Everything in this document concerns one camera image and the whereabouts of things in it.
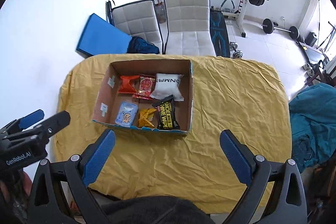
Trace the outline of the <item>light blue tissue pack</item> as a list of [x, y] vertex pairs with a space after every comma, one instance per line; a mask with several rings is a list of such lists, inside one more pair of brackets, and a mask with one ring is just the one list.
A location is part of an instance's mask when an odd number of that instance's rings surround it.
[[121, 127], [130, 127], [134, 122], [137, 112], [137, 104], [122, 101], [116, 116], [115, 124]]

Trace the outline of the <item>yellow snack bag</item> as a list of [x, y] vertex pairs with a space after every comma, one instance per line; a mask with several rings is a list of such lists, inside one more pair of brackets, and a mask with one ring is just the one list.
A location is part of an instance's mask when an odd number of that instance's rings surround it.
[[140, 109], [139, 110], [139, 117], [138, 117], [138, 127], [139, 128], [155, 128], [153, 123], [153, 118], [157, 109], [155, 108], [148, 108], [148, 109]]

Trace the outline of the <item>orange snack bag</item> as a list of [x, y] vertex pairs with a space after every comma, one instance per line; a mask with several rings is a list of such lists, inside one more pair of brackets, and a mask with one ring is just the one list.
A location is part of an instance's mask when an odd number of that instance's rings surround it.
[[118, 92], [121, 94], [135, 94], [135, 82], [139, 80], [139, 75], [135, 76], [121, 76], [121, 84]]

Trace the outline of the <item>black shoe shine wipes pack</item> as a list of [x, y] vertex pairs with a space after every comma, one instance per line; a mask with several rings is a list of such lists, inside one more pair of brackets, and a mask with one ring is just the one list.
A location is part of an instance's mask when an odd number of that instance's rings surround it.
[[162, 100], [152, 104], [159, 114], [159, 122], [157, 129], [159, 130], [179, 130], [180, 125], [178, 124], [175, 117], [175, 100], [174, 96], [170, 95]]

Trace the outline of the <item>red floral snack pack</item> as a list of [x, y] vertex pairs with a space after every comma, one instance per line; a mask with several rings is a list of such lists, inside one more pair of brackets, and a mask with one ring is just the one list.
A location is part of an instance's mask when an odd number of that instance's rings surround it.
[[155, 86], [155, 76], [140, 75], [138, 91], [132, 95], [133, 98], [152, 100], [150, 96]]

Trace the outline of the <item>white foam pouch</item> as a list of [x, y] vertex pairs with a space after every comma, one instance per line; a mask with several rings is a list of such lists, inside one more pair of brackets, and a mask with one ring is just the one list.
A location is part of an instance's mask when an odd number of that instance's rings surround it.
[[183, 102], [184, 97], [179, 90], [182, 78], [183, 75], [157, 73], [155, 87], [151, 92], [150, 97], [162, 100], [165, 97], [173, 96], [175, 101]]

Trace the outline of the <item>yellow tablecloth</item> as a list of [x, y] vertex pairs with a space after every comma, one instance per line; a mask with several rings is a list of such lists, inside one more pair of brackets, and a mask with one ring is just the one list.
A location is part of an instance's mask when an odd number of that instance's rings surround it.
[[116, 145], [91, 188], [122, 200], [176, 196], [228, 213], [241, 184], [219, 145], [229, 129], [255, 154], [291, 156], [288, 98], [276, 70], [250, 60], [190, 57], [194, 100], [186, 136], [116, 128]]

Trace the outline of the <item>black garment at bottom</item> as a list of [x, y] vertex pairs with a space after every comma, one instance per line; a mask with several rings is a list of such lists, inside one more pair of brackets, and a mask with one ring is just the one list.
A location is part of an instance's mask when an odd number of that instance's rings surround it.
[[213, 223], [191, 201], [173, 196], [150, 196], [102, 206], [110, 223]]

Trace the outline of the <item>cardboard box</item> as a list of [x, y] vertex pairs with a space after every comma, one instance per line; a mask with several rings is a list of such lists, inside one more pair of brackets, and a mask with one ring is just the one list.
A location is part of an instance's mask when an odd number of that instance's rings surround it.
[[110, 127], [186, 135], [192, 108], [190, 60], [115, 61], [106, 70], [92, 119]]

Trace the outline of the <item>small dumbbell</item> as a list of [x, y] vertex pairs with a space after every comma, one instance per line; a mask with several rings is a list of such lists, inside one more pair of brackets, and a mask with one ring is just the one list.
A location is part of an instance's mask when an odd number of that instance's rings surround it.
[[236, 42], [230, 42], [229, 47], [230, 47], [230, 51], [232, 52], [233, 59], [243, 58], [243, 52], [241, 50], [238, 50], [238, 44]]

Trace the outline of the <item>dark blue jacket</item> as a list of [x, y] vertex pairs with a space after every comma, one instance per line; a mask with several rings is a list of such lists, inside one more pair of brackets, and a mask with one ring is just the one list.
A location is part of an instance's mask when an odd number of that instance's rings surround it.
[[133, 54], [160, 54], [159, 48], [139, 36], [131, 38], [127, 47], [127, 53]]

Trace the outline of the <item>black bench pad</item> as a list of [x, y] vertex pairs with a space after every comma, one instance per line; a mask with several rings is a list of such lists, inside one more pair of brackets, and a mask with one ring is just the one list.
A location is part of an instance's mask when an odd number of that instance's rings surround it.
[[210, 10], [210, 35], [216, 55], [230, 58], [226, 21], [219, 11]]

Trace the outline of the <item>left white padded chair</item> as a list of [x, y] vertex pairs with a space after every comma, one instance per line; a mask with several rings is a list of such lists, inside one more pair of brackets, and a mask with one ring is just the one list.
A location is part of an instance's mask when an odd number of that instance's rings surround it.
[[140, 0], [121, 6], [114, 1], [105, 3], [106, 20], [130, 36], [139, 36], [154, 44], [163, 53], [163, 38], [153, 0]]

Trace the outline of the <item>white padded chair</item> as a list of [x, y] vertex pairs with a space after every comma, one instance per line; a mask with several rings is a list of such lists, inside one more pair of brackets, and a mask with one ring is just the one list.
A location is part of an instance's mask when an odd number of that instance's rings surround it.
[[164, 0], [167, 55], [215, 56], [210, 34], [210, 0]]
[[154, 44], [163, 53], [163, 38], [153, 0], [140, 0], [121, 6], [114, 1], [105, 3], [106, 20], [130, 36], [139, 36]]

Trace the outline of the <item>short barbell on floor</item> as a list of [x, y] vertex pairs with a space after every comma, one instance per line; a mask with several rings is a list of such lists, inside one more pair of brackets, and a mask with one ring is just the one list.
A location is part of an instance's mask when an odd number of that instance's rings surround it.
[[287, 32], [293, 40], [297, 40], [299, 38], [299, 30], [295, 26], [291, 26], [289, 29], [281, 28], [279, 26], [276, 26], [274, 22], [272, 22], [272, 20], [268, 18], [262, 21], [261, 26], [265, 34], [272, 34], [274, 30], [278, 30]]

